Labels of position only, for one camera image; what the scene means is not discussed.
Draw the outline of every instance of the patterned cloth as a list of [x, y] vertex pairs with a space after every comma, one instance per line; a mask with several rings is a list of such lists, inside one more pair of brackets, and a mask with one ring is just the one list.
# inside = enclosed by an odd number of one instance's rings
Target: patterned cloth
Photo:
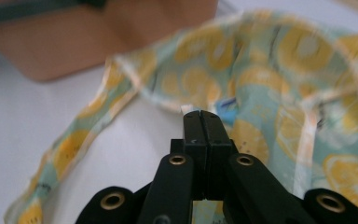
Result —
[[[326, 188], [358, 205], [358, 35], [258, 11], [109, 58], [95, 100], [45, 153], [6, 224], [42, 223], [50, 191], [138, 92], [217, 113], [238, 150], [296, 196]], [[223, 218], [221, 203], [195, 203], [193, 223]]]

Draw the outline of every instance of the white table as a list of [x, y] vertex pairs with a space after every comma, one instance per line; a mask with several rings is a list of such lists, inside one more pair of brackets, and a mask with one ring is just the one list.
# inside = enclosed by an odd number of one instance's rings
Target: white table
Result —
[[[358, 32], [358, 11], [333, 0], [226, 0], [219, 15], [231, 10], [279, 9], [306, 19]], [[99, 66], [75, 76], [36, 83], [0, 55], [0, 223], [9, 204], [28, 186], [41, 156], [92, 100], [103, 76]], [[100, 189], [137, 190], [150, 182], [170, 140], [182, 137], [182, 116], [146, 100], [132, 101], [90, 147], [85, 159], [52, 192], [45, 223], [75, 223]]]

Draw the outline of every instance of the fabric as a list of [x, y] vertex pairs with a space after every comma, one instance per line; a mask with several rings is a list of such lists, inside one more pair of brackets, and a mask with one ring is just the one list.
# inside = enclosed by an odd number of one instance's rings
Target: fabric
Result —
[[[296, 196], [326, 188], [358, 206], [358, 34], [258, 11], [109, 58], [95, 100], [45, 153], [6, 224], [42, 223], [49, 192], [138, 92], [217, 113], [238, 150]], [[221, 203], [195, 205], [194, 223], [223, 222]]]

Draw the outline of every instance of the box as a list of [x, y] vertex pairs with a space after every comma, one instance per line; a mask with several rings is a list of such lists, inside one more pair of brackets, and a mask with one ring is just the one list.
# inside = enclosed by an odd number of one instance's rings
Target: box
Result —
[[104, 63], [214, 17], [217, 0], [108, 0], [0, 21], [0, 52], [38, 81]]

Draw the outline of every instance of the lemon print fabric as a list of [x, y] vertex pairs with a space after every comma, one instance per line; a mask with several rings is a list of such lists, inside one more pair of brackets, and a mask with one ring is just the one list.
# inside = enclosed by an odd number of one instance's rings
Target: lemon print fabric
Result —
[[333, 190], [358, 206], [358, 156], [329, 155], [324, 171]]
[[[358, 205], [358, 34], [260, 11], [109, 57], [95, 98], [48, 147], [6, 224], [42, 223], [49, 193], [138, 93], [216, 113], [238, 150], [297, 197], [327, 188]], [[224, 221], [221, 203], [194, 203], [195, 224]]]

